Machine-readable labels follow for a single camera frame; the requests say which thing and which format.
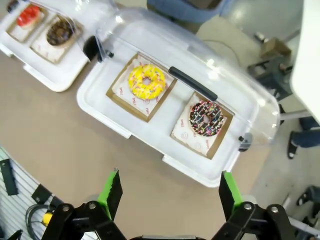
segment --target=chocolate frosted donut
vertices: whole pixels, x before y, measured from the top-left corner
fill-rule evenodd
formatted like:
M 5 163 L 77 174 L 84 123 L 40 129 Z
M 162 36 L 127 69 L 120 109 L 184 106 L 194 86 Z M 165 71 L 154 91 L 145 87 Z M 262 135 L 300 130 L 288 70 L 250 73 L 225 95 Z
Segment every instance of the chocolate frosted donut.
M 55 22 L 46 34 L 46 40 L 54 47 L 65 44 L 74 34 L 75 28 L 66 19 Z
M 190 110 L 189 122 L 195 133 L 211 137 L 220 131 L 224 116 L 217 104 L 201 100 Z

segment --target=donut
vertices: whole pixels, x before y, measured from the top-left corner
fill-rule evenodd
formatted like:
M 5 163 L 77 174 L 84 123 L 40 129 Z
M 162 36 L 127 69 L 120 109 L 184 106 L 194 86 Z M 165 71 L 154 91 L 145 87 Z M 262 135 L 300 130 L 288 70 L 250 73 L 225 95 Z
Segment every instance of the donut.
M 18 16 L 16 24 L 23 29 L 30 28 L 39 20 L 40 14 L 41 12 L 38 6 L 29 5 Z
M 195 133 L 204 137 L 212 137 L 223 126 L 224 116 L 217 104 L 201 100 L 191 108 L 189 123 Z
M 128 78 L 129 88 L 139 99 L 155 99 L 166 87 L 163 72 L 152 64 L 135 67 Z
M 64 48 L 71 39 L 75 31 L 75 27 L 66 19 L 60 19 L 55 22 L 46 34 L 47 42 L 54 47 Z

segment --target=wire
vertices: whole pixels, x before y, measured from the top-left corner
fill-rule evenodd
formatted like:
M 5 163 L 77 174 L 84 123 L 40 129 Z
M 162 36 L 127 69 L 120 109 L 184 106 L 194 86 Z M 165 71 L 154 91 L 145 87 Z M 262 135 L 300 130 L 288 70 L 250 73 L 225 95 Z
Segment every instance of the wire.
M 238 65 L 241 67 L 240 58 L 239 58 L 238 54 L 237 54 L 236 51 L 235 51 L 232 47 L 230 47 L 228 44 L 224 43 L 223 41 L 214 40 L 214 39 L 204 39 L 204 40 L 202 40 L 202 41 L 204 41 L 204 42 L 218 43 L 218 44 L 221 44 L 221 45 L 225 46 L 226 48 L 230 49 L 230 50 L 233 52 L 233 54 L 234 54 L 234 56 L 235 56 L 235 58 L 236 58 L 236 61 L 237 61 Z
M 45 205 L 45 204 L 35 204 L 30 206 L 25 213 L 25 225 L 26 225 L 26 229 L 27 232 L 29 234 L 29 236 L 33 239 L 33 240 L 41 240 L 41 238 L 39 238 L 37 236 L 37 234 L 35 233 L 35 230 L 32 227 L 33 223 L 42 223 L 41 221 L 31 221 L 33 215 L 35 214 L 36 211 L 41 210 L 41 209 L 46 209 L 46 210 L 53 210 L 50 208 L 49 205 Z

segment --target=black handle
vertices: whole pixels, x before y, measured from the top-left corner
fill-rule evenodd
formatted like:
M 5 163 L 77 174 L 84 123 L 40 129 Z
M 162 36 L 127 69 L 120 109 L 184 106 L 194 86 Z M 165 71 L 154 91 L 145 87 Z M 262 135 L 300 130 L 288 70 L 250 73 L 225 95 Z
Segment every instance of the black handle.
M 210 89 L 203 86 L 197 80 L 193 79 L 189 75 L 185 74 L 183 71 L 180 71 L 176 67 L 172 66 L 169 68 L 169 74 L 183 82 L 184 84 L 188 85 L 190 88 L 195 90 L 197 93 L 201 94 L 211 102 L 215 102 L 218 99 L 217 94 L 215 94 Z

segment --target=blue jeans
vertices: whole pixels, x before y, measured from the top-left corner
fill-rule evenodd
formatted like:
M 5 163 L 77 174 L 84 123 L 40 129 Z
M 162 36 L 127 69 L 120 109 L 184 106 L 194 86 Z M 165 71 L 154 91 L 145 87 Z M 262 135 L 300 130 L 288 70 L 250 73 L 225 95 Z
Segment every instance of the blue jeans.
M 300 118 L 299 121 L 304 131 L 293 132 L 293 143 L 301 148 L 320 146 L 320 129 L 309 130 L 314 127 L 319 127 L 317 121 L 312 116 Z

